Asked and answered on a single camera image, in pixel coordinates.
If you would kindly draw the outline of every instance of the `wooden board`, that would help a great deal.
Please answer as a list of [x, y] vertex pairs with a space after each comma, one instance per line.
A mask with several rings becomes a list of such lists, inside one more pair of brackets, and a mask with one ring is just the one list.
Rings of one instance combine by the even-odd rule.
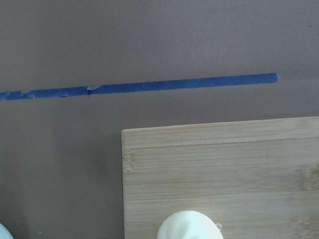
[[122, 132], [126, 239], [196, 210], [225, 239], [319, 238], [319, 117]]

